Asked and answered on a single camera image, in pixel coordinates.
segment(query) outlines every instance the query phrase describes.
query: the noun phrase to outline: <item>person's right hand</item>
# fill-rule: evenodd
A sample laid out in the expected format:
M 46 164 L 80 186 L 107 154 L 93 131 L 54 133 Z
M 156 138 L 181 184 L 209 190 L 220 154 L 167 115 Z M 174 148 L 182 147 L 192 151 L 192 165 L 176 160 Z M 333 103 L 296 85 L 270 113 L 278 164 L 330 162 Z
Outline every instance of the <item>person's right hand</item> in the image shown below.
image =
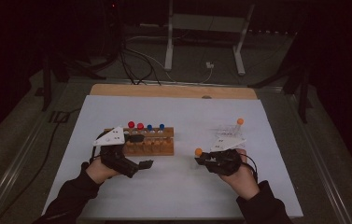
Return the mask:
M 245 154 L 244 149 L 236 149 L 239 154 Z M 240 155 L 243 162 L 246 162 L 246 156 Z M 245 165 L 241 165 L 239 170 L 229 176 L 220 175 L 223 181 L 228 183 L 232 189 L 245 200 L 249 200 L 260 192 L 257 182 L 255 182 L 254 176 L 251 170 Z

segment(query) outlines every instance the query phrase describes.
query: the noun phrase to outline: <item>hand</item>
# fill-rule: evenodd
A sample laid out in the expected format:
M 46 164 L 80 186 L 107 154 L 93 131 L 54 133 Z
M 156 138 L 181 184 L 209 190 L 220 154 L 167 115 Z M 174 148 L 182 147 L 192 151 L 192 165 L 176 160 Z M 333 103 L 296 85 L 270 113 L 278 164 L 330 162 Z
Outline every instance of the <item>hand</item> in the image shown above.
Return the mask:
M 91 177 L 91 179 L 96 183 L 96 184 L 101 184 L 105 182 L 109 177 L 119 175 L 120 173 L 116 172 L 113 169 L 108 168 L 104 164 L 101 163 L 101 158 L 97 157 L 91 165 L 86 169 L 86 173 L 88 176 Z
M 245 154 L 244 149 L 236 149 L 239 154 Z M 247 161 L 247 158 L 243 155 L 240 155 L 243 162 Z M 219 176 L 223 181 L 229 184 L 232 189 L 245 200 L 249 200 L 260 192 L 260 188 L 255 182 L 254 176 L 251 173 L 251 170 L 245 165 L 241 165 L 239 170 L 233 175 L 220 175 Z

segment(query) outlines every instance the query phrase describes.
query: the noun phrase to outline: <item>floor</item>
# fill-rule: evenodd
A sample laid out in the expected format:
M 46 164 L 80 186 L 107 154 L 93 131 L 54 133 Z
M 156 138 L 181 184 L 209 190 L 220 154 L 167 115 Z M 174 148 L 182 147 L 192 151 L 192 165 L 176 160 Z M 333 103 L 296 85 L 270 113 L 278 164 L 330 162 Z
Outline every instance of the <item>floor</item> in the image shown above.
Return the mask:
M 248 34 L 242 50 L 246 67 L 244 76 L 236 73 L 232 41 L 218 43 L 209 38 L 209 41 L 200 42 L 199 38 L 190 34 L 176 41 L 171 72 L 166 73 L 162 69 L 166 40 L 160 36 L 131 38 L 127 41 L 129 50 L 124 51 L 124 57 L 128 64 L 126 67 L 135 75 L 134 80 L 149 74 L 151 66 L 155 69 L 156 77 L 151 74 L 141 84 L 158 85 L 160 82 L 162 85 L 245 87 L 275 74 L 291 43 L 292 36 Z M 135 57 L 130 50 L 147 55 L 151 65 Z M 214 67 L 206 68 L 207 62 Z M 76 72 L 72 74 L 68 83 L 53 81 L 53 100 L 47 112 L 41 111 L 42 98 L 34 96 L 36 89 L 42 87 L 42 72 L 32 76 L 30 92 L 0 125 L 0 180 L 6 183 L 6 186 L 0 186 L 0 223 L 30 223 L 42 212 L 78 113 L 73 113 L 68 122 L 58 125 L 48 122 L 52 111 L 80 108 L 95 83 L 130 83 L 120 60 L 97 73 L 106 80 L 92 80 Z M 309 89 L 311 107 L 307 109 L 308 123 L 303 124 L 295 113 L 297 95 L 281 92 L 284 82 L 285 79 L 281 79 L 256 91 L 303 208 L 304 217 L 293 221 L 352 223 L 352 160 L 347 149 L 317 99 L 315 88 Z M 43 162 L 45 164 L 39 175 L 29 186 L 29 181 Z M 79 220 L 78 223 L 104 221 Z M 233 222 L 213 220 L 202 223 Z

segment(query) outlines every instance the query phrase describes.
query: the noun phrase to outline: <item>power cord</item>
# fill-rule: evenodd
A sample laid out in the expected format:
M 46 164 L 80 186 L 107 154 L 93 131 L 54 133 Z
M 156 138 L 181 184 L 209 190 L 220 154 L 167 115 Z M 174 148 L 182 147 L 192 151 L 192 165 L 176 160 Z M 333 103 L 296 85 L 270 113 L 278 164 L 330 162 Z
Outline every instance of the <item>power cord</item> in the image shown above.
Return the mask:
M 9 205 L 6 207 L 6 209 L 4 209 L 4 211 L 0 214 L 0 220 L 1 218 L 3 217 L 3 215 L 5 214 L 5 212 L 22 196 L 22 194 L 28 189 L 30 188 L 30 186 L 33 184 L 33 182 L 36 180 L 36 178 L 38 177 L 38 175 L 40 174 L 40 172 L 42 171 L 42 169 L 44 168 L 45 164 L 47 163 L 48 161 L 48 157 L 49 157 L 49 154 L 50 154 L 50 150 L 51 150 L 51 145 L 53 143 L 53 138 L 54 138 L 54 135 L 56 134 L 56 131 L 57 129 L 59 128 L 60 124 L 63 122 L 63 121 L 66 121 L 69 116 L 77 111 L 79 111 L 79 109 L 75 109 L 75 110 L 72 110 L 70 112 L 63 112 L 63 111 L 60 111 L 62 113 L 64 113 L 64 115 L 62 116 L 61 119 L 58 120 L 57 124 L 56 124 L 56 127 L 54 128 L 52 134 L 51 134 L 51 137 L 50 137 L 50 140 L 49 140 L 49 145 L 48 145 L 48 149 L 47 149 L 47 153 L 45 155 L 45 159 L 42 161 L 42 164 L 41 166 L 39 167 L 39 169 L 36 171 L 35 175 L 33 176 L 33 178 L 30 180 L 30 182 L 28 182 L 28 184 L 21 190 L 21 192 L 9 203 Z

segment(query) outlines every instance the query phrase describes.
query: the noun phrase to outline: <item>person's left hand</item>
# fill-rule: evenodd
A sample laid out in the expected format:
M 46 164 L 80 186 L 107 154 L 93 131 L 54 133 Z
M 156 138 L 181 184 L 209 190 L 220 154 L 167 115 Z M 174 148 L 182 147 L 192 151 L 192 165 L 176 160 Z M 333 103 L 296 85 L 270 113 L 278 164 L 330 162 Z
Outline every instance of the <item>person's left hand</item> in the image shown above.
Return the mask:
M 120 173 L 116 172 L 113 169 L 106 167 L 104 164 L 101 163 L 100 157 L 97 157 L 91 165 L 86 169 L 86 173 L 88 176 L 96 184 L 101 184 L 105 182 L 109 177 L 113 177 L 115 175 L 119 175 Z

